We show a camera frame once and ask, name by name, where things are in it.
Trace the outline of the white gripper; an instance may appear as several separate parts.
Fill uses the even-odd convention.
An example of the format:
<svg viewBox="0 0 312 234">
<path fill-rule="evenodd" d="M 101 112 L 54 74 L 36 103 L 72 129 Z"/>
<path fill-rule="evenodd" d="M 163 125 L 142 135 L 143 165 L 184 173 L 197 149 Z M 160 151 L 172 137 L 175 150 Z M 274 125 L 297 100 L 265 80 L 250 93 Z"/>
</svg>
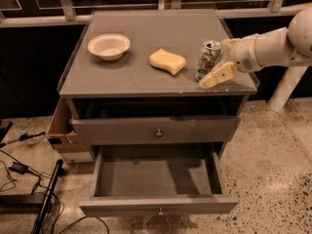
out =
<svg viewBox="0 0 312 234">
<path fill-rule="evenodd" d="M 255 55 L 255 42 L 258 34 L 243 38 L 223 39 L 221 46 L 230 51 L 231 61 L 218 63 L 211 72 L 204 76 L 199 86 L 201 88 L 212 88 L 218 84 L 231 80 L 237 72 L 250 73 L 261 69 Z"/>
</svg>

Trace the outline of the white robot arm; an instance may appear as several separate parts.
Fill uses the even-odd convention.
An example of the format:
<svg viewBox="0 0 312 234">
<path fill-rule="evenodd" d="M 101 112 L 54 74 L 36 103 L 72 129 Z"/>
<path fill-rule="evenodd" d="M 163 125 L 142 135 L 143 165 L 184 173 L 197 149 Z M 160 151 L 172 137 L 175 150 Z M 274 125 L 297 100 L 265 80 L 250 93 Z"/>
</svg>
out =
<svg viewBox="0 0 312 234">
<path fill-rule="evenodd" d="M 310 66 L 312 8 L 293 17 L 288 27 L 221 41 L 221 61 L 199 81 L 203 89 L 231 80 L 236 72 L 257 72 L 269 66 Z"/>
</svg>

